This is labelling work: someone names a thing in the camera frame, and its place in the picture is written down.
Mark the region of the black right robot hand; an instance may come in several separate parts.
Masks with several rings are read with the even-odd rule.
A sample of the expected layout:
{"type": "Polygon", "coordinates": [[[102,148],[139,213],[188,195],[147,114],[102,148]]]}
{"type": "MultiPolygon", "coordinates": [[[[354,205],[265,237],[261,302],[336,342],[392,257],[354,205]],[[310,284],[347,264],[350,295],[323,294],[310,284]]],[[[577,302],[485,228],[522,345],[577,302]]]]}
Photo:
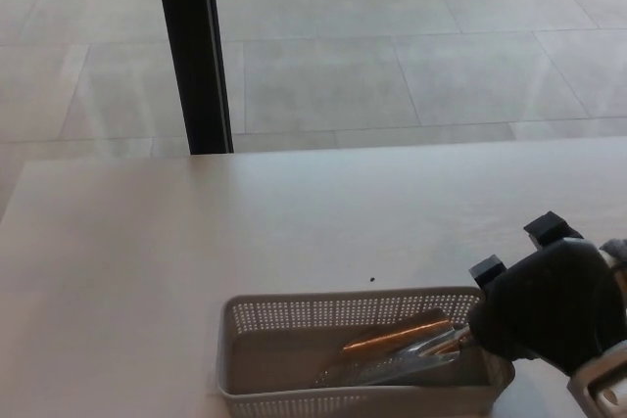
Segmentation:
{"type": "Polygon", "coordinates": [[[493,355],[542,359],[571,376],[626,339],[618,268],[552,211],[523,229],[535,252],[512,266],[492,255],[470,268],[483,299],[469,330],[493,355]]]}

